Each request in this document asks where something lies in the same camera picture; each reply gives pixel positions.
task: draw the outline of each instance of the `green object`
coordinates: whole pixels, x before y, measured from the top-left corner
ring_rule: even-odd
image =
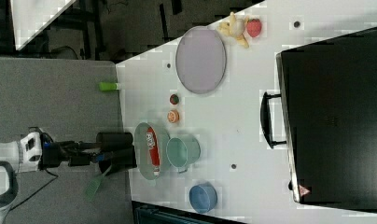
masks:
[[[107,170],[102,175],[97,175],[91,180],[90,184],[87,186],[86,191],[84,193],[87,201],[89,202],[93,201],[93,198],[95,197],[96,192],[101,186],[102,181],[104,180],[105,176],[107,175],[107,173],[110,172],[111,169],[112,169],[112,165],[110,165],[109,168],[107,168]]]
[[[173,94],[173,95],[169,98],[169,102],[171,102],[171,104],[173,104],[173,105],[177,105],[177,104],[179,104],[179,97],[177,97],[176,94]]]
[[[186,172],[189,165],[200,158],[200,154],[200,144],[192,135],[171,138],[166,146],[168,160],[179,173]]]
[[[116,91],[117,90],[117,83],[100,82],[99,83],[99,90],[101,90],[101,91]]]

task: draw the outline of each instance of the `gray carpet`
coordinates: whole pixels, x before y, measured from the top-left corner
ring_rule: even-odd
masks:
[[[119,93],[100,92],[117,81],[111,62],[0,59],[0,142],[18,141],[39,126],[55,141],[94,142],[98,132],[121,129]],[[60,177],[7,215],[6,224],[133,223],[128,174],[108,176],[89,203],[84,190],[96,165],[49,169]],[[46,184],[45,172],[19,174],[13,206]]]

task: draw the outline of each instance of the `yellow toy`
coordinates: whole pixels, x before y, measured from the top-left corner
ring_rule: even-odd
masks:
[[[235,14],[232,12],[230,14],[230,23],[223,21],[217,29],[223,35],[234,37],[240,45],[247,49],[249,48],[249,44],[244,38],[244,29],[248,21],[249,17],[244,18],[244,20],[237,20]]]

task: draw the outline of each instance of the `red warning label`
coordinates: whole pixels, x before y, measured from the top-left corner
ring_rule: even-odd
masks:
[[[300,196],[301,197],[310,193],[310,191],[308,189],[306,189],[305,187],[303,187],[301,185],[299,185],[299,190],[300,190]]]

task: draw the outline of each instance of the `black cable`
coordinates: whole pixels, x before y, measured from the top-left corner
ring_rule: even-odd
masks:
[[[15,205],[14,207],[12,207],[10,209],[10,211],[13,211],[14,209],[18,208],[19,206],[21,206],[23,203],[26,203],[28,200],[30,200],[32,197],[34,197],[40,190],[42,190],[43,188],[45,188],[47,185],[49,185],[50,183],[52,183],[52,181],[58,179],[58,175],[55,175],[53,173],[51,173],[50,171],[48,171],[47,169],[45,169],[45,171],[47,172],[47,174],[49,175],[53,175],[54,178],[51,179],[47,184],[43,185],[43,187],[41,187],[40,189],[38,189],[37,191],[35,191],[33,194],[31,194],[29,197],[27,197],[25,200],[23,200],[22,202],[20,202],[19,204]]]
[[[110,14],[112,12],[112,10],[110,9],[110,7],[116,6],[116,5],[128,6],[128,0],[126,2],[117,2],[117,3],[110,4],[110,5],[108,5],[108,3],[106,1],[105,5],[106,5],[107,13]]]

